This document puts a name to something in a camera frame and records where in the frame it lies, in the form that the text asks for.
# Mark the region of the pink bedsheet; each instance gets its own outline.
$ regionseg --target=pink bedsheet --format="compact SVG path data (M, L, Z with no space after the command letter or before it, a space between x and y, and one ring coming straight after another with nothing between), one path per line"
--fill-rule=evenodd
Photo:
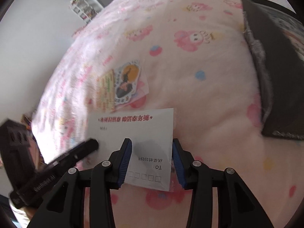
M240 0L114 0L77 37L41 98L32 130L45 161L84 139L96 78L136 59L150 93L122 110L174 108L183 148L211 168L233 167L284 227L304 196L304 147L261 136L243 26ZM116 227L185 227L191 192L175 177L172 185L174 192L112 191Z

